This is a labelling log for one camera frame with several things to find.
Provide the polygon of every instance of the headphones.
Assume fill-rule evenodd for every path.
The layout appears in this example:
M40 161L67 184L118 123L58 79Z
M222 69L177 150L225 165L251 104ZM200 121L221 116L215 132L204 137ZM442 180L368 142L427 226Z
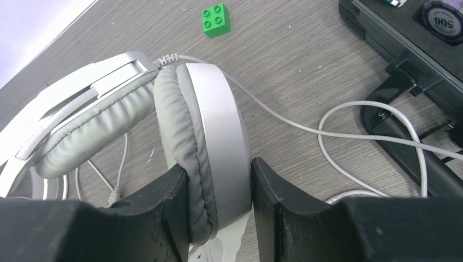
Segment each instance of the headphones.
M251 209L251 157L239 108L216 65L168 65L178 61L123 53L41 91L0 133L0 197L29 170L33 198L56 199L58 177L156 111L168 168L188 173L191 244L242 217Z

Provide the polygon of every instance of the gray leather ear pad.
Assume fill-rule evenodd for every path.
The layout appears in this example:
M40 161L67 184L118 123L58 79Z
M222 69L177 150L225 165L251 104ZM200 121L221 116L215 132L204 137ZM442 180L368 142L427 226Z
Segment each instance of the gray leather ear pad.
M53 133L37 150L37 173L50 179L73 171L154 111L158 73L134 80Z
M218 221L203 122L188 68L162 69L153 94L164 150L188 173L190 243L202 245L215 237Z

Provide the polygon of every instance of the cable plug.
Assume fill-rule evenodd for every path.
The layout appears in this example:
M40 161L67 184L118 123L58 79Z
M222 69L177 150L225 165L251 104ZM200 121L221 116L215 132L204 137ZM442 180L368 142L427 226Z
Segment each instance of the cable plug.
M118 187L115 187L108 198L109 206L111 206L112 204L114 204L115 202L119 200L121 200L121 189Z
M179 55L176 53L172 53L170 55L166 55L166 56L156 59L153 62L153 64L155 65L155 67L161 70L163 67L167 66L168 64L176 63L179 60L180 60Z

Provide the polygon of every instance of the white cord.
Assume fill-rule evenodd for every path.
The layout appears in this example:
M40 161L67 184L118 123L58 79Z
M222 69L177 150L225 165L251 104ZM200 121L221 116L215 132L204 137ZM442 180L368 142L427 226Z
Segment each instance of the white cord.
M75 189L77 190L77 197L80 201L83 201L82 195L80 194L79 167L75 169Z
M98 174L98 176L103 180L103 182L109 188L109 190L114 191L114 188L112 187L112 185L109 183L109 181L106 179L106 177L103 176L103 174L97 168L97 166L95 166L94 163L90 159L87 160L87 163L93 168L93 170L95 170L95 172Z
M129 144L129 136L128 136L128 134L126 133L124 135L124 137L126 138L126 143L124 144L124 154L122 155L121 165L119 166L119 171L117 172L117 183L116 183L117 188L119 187L119 185L121 183L122 168L124 167L124 162L126 161L127 148L128 148L128 144Z
M356 106L356 105L375 106L375 107L386 109L386 110L392 112L407 127L413 141L420 142L418 134L415 131L415 128L413 127L412 122L410 122L410 120L402 112L400 112L399 110L397 110L396 108L394 108L394 107L392 107L390 105L379 103L379 102L373 102L373 101L354 101L354 102L348 102L348 103L344 103L344 104L341 104L341 105L338 105L338 106L334 107L333 109L328 111L323 116L322 120L320 121L320 124L318 125L318 130L322 130L323 124L325 123L327 118L331 114L333 114L334 112L336 112L336 111L338 111L340 109L349 107L349 106ZM336 170L338 170L341 174L345 175L347 178L349 178L352 181L356 182L357 184L359 184L359 185L361 185L361 186L375 192L376 194L379 194L379 195L381 195L383 197L389 197L387 194L381 192L380 190L378 190L378 189L376 189L376 188L374 188L372 186L369 186L365 182L362 182L358 178L356 178L353 175L349 174L347 171L342 169L338 164L336 164L336 162L328 154L328 152L327 152L327 150L326 150L326 148L325 148L325 146L323 144L322 136L321 135L317 135L317 136L318 136L318 144L320 145L320 149L322 150L323 155L325 156L325 158L328 160L328 162ZM421 148L419 148L419 147L416 147L416 150L417 150L418 163L419 163L420 172L421 172L421 196L426 198L428 196L428 172L427 172L427 169L426 169L426 160L424 158L423 150Z
M69 177L68 174L63 176L63 200L68 199Z
M195 63L207 63L205 61L202 61L200 59L197 59L197 58L194 58L194 57L190 57L190 56L183 56L183 55L180 55L179 56L180 60L185 60L185 61L190 61L190 62L195 62ZM454 152L450 152L450 151L447 151L447 150L444 150L444 149L441 149L441 148L438 148L438 147L433 147L433 146L429 146L429 145L426 145L426 144L422 144L420 143L419 141L410 141L410 140L406 140L406 139L399 139L399 138L393 138L393 137L389 137L389 136L380 136L380 135L355 135L355 134L342 134L342 133L332 133L332 132L325 132L325 131L322 131L322 130L316 130L316 129L313 129L313 128L310 128L310 127L306 127L306 126L303 126L301 124L298 124L294 121L291 121L279 114L277 114L276 112L274 112L273 110L271 110L268 106L266 106L264 103L262 103L259 99L257 99L253 94L251 94L247 89L245 89L243 87L243 85L241 85L240 83L238 83L233 77L231 77L229 74L227 74L226 72L222 71L224 76L230 81L232 82L236 87L238 87L240 90L242 90L246 95L248 95L254 102L256 102L259 106L261 106L263 109L265 109L267 112L269 112L270 114L272 114L273 116L275 116L276 118L278 118L279 120L287 123L287 124L290 124L291 126L294 126L294 127L297 127L297 128L300 128L302 130L305 130L305 131L308 131L308 132L311 132L311 133L315 133L315 134L318 134L318 135L326 135L326 136L333 136L333 137L338 137L338 138L350 138L350 139L364 139L364 140L381 140L381 141L388 141L388 142L394 142L394 143L398 143L398 144L404 144L404 145L408 145L408 146L414 146L414 147L417 147L417 148L421 148L421 149L425 149L425 150L428 150L428 151L431 151L431 152L434 152L434 153L439 153L439 154L443 154L445 156L449 156L449 157L452 157L452 158L455 158L455 159L458 159L460 161L463 161L463 156L460 155L460 154L457 154L457 153L454 153ZM334 111L338 110L339 107L345 107L346 105L340 105L340 106L337 106L336 108L330 110L327 115L329 116L330 114L332 114ZM397 115L397 117L400 118L400 116L403 116L403 114L394 109L394 110L390 110L391 112L392 111L396 111L396 112L399 112L400 114ZM407 118L402 118L401 121L402 122L406 122ZM410 130L410 127L413 128L413 126L411 125L410 123L410 126L407 126L407 129L409 129L409 132L411 132L412 134L412 137L413 137L413 132L416 133L416 131L414 131L413 129ZM425 166L425 162L423 161L423 159L420 160L420 171L422 172L422 185L424 185L425 187L422 187L422 195L427 195L427 175L426 175L426 170L425 170L426 166Z
M32 200L32 198L30 198L30 197L28 197L28 196L22 196L22 195L11 196L11 197L9 197L8 199L25 199L25 200Z
M346 198L346 197L358 197L358 196L365 196L365 197L375 197L375 198L380 198L382 195L376 194L375 192L371 192L368 190L351 190L351 191L346 191L342 192L341 194L335 195L332 198L327 200L327 203L330 205L334 205L337 203L339 200Z

